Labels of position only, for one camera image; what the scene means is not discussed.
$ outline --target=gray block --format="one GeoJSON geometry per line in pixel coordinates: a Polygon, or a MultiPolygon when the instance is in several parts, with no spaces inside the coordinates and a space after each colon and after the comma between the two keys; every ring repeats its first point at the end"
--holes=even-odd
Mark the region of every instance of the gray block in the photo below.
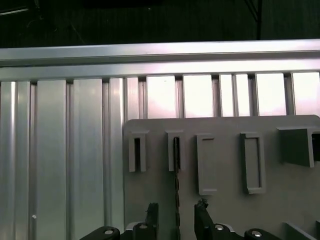
{"type": "Polygon", "coordinates": [[[285,240],[317,240],[305,231],[301,230],[292,223],[285,224],[285,240]]]}
{"type": "Polygon", "coordinates": [[[320,128],[279,127],[284,162],[313,168],[320,161],[320,128]]]}

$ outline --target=screw head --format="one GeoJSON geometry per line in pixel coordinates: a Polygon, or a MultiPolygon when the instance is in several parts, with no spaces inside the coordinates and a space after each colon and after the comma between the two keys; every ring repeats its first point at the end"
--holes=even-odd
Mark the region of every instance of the screw head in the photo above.
{"type": "Polygon", "coordinates": [[[260,232],[258,232],[258,231],[252,231],[252,235],[257,237],[257,238],[262,237],[262,234],[260,232]]]}
{"type": "Polygon", "coordinates": [[[221,226],[221,225],[215,225],[214,227],[215,227],[215,229],[217,229],[218,231],[221,231],[221,230],[224,229],[224,227],[221,226]]]}
{"type": "Polygon", "coordinates": [[[110,234],[112,234],[113,232],[114,232],[113,230],[107,230],[107,231],[104,232],[104,234],[110,235],[110,234]]]}

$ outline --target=horizontal metal beam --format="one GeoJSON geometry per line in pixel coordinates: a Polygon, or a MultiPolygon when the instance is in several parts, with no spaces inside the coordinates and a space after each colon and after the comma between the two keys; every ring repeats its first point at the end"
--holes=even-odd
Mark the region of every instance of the horizontal metal beam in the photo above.
{"type": "Polygon", "coordinates": [[[320,39],[3,48],[0,49],[0,66],[296,59],[316,58],[319,51],[320,39]]]}
{"type": "Polygon", "coordinates": [[[319,59],[234,60],[200,62],[123,63],[80,66],[0,68],[0,82],[72,78],[136,77],[147,75],[317,72],[319,59]]]}

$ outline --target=rectangular holder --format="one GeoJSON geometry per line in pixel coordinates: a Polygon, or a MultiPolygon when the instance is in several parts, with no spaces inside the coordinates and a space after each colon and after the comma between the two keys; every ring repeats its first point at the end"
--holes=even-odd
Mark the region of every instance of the rectangular holder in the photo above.
{"type": "Polygon", "coordinates": [[[266,192],[264,141],[257,132],[240,133],[243,191],[246,194],[266,192]]]}
{"type": "Polygon", "coordinates": [[[179,169],[184,171],[186,169],[186,144],[185,133],[183,130],[168,130],[165,131],[168,138],[168,164],[169,171],[175,170],[175,156],[174,156],[174,138],[179,139],[179,169]]]}
{"type": "Polygon", "coordinates": [[[198,191],[199,195],[213,195],[217,189],[213,187],[214,179],[212,173],[207,174],[205,171],[212,169],[208,165],[213,164],[213,159],[208,159],[208,149],[205,146],[205,142],[213,142],[214,136],[210,133],[197,134],[196,135],[196,147],[197,147],[197,163],[198,163],[198,191]]]}
{"type": "Polygon", "coordinates": [[[139,131],[129,133],[129,172],[136,171],[137,166],[140,172],[147,170],[147,133],[148,131],[139,131]]]}

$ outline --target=black clamp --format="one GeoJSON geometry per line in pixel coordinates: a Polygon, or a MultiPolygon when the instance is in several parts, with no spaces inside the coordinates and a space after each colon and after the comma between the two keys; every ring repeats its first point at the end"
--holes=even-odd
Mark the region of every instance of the black clamp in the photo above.
{"type": "Polygon", "coordinates": [[[214,223],[207,211],[207,200],[201,199],[194,205],[194,233],[197,240],[280,240],[280,238],[259,228],[244,233],[235,233],[228,225],[214,223]]]}
{"type": "Polygon", "coordinates": [[[80,240],[157,240],[158,238],[158,203],[150,203],[144,222],[139,222],[124,233],[111,226],[100,227],[80,240]]]}

